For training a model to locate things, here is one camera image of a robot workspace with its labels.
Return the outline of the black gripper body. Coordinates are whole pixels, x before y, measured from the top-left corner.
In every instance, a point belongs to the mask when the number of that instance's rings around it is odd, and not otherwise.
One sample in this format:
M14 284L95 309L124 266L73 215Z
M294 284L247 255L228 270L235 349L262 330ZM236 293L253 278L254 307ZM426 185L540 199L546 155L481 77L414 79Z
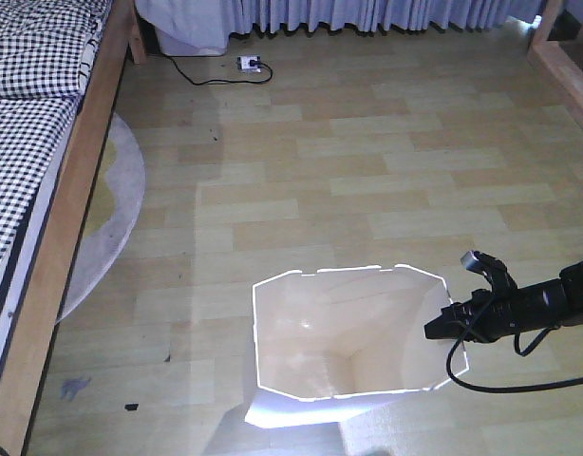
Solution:
M472 342L492 343L502 337L544 330L557 324L557 280L551 279L514 290L509 297L496 297L476 290L470 300L470 320L485 305L469 333Z

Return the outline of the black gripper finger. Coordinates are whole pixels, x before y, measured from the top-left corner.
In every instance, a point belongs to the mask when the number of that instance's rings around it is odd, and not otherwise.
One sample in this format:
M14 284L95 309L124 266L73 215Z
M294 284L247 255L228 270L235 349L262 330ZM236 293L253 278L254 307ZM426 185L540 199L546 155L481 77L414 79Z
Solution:
M472 319L473 314L467 306L454 303L441 308L441 314L424 325L424 335L429 340L458 338L471 340L472 334L464 332Z
M505 264L494 256L470 250L461 257L465 270L483 276L493 291L514 291L517 284L510 276Z

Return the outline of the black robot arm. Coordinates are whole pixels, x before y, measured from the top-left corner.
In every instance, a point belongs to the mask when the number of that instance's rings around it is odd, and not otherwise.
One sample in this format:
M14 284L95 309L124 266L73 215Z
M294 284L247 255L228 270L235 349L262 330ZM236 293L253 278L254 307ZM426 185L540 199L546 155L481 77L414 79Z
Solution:
M426 338L493 343L508 335L583 324L583 260L562 269L558 278L523 288L493 256L472 250L461 263L484 276L491 289L477 289L469 300L442 308L424 325Z

